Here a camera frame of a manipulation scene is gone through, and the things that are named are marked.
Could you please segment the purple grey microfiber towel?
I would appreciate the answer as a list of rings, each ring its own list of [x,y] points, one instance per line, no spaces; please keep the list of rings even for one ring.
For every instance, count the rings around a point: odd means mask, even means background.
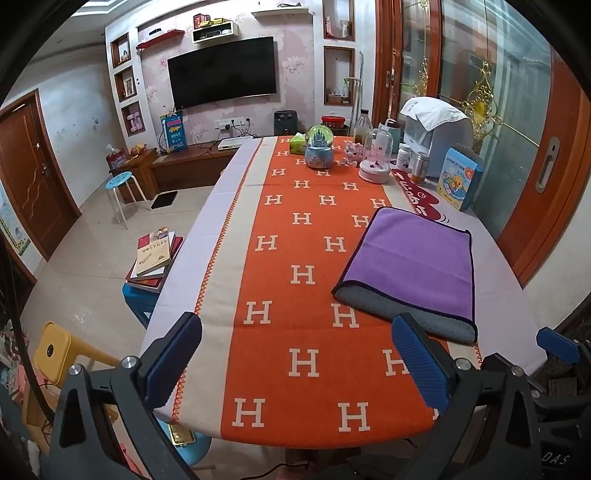
[[[431,335],[473,345],[478,328],[471,232],[382,207],[332,296],[385,321],[408,313]]]

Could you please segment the yellow plastic chair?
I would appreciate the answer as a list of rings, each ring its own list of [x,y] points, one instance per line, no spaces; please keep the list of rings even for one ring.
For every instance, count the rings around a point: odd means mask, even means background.
[[[63,327],[53,322],[47,322],[43,327],[33,362],[49,383],[61,388],[69,368],[75,363],[78,356],[111,367],[116,367],[119,363],[115,357],[86,343]]]

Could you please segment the blue stool under books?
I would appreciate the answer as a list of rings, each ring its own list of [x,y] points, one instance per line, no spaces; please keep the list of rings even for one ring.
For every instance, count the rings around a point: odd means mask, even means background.
[[[138,289],[125,283],[122,287],[122,295],[125,304],[139,323],[144,328],[147,328],[159,294]]]

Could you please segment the stack of books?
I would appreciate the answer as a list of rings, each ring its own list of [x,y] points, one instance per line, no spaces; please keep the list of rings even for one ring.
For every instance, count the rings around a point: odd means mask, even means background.
[[[167,227],[140,237],[136,259],[125,277],[125,283],[150,293],[159,293],[183,242],[182,236]]]

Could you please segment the orange H-pattern table runner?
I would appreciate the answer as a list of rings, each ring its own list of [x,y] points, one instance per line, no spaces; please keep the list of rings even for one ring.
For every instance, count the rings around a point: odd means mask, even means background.
[[[172,397],[175,423],[223,440],[294,449],[369,445],[429,431],[428,407],[394,347],[392,321],[339,303],[339,281],[382,207],[412,210],[400,186],[325,171],[287,138],[239,151],[195,224],[165,293],[187,299],[202,338]]]

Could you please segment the duck picture box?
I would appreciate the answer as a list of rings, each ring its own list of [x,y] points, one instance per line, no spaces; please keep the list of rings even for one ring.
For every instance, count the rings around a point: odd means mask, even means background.
[[[483,160],[471,149],[456,144],[446,153],[437,193],[458,211],[470,207],[483,175]]]

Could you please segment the silver orange can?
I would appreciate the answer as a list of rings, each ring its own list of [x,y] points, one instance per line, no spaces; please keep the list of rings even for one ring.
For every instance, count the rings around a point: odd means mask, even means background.
[[[413,183],[422,184],[425,182],[429,168],[429,162],[430,158],[427,153],[420,152],[417,154],[411,174],[411,181]]]

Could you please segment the brown wooden door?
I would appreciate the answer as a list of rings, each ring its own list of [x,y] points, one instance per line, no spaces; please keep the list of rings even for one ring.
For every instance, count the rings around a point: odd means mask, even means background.
[[[37,90],[1,109],[1,181],[27,235],[50,259],[80,211],[53,152]]]

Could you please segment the wooden tv cabinet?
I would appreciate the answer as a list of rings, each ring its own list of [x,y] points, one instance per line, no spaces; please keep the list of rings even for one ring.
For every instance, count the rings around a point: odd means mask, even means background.
[[[160,155],[156,148],[144,148],[138,155],[110,170],[115,176],[130,171],[148,200],[173,190],[213,186],[236,150],[219,150],[216,142],[190,145],[181,151]]]

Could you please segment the pink block toy figure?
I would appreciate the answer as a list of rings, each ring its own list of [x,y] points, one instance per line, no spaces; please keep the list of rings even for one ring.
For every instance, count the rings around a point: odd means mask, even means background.
[[[365,157],[365,146],[361,143],[353,141],[346,141],[344,147],[344,159],[341,161],[342,166],[358,167],[360,162]]]

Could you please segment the blue poster board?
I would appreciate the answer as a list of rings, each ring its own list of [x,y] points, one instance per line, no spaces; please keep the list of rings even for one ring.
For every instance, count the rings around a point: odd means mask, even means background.
[[[181,112],[173,112],[162,115],[160,124],[164,136],[164,151],[168,154],[182,151],[187,148],[183,115]]]

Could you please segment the glass bottle dark cap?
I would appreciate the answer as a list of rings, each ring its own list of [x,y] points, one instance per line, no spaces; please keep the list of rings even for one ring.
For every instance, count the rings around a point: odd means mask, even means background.
[[[365,145],[372,131],[373,125],[370,122],[369,110],[361,109],[359,118],[356,120],[355,127],[353,127],[353,142]]]

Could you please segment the black air fryer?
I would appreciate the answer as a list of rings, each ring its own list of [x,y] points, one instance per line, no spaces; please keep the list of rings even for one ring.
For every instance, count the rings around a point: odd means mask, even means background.
[[[298,132],[297,112],[277,110],[273,114],[273,133],[276,136],[294,136]]]

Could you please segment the black flat television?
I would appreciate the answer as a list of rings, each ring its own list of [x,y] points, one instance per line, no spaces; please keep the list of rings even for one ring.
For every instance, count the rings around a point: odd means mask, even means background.
[[[167,60],[174,108],[277,93],[271,37],[204,47]]]

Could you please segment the white wall shelf box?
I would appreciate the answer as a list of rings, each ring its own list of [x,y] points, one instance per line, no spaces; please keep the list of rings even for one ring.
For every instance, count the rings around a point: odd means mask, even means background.
[[[238,26],[233,21],[224,21],[197,28],[192,33],[194,44],[225,41],[238,36]]]

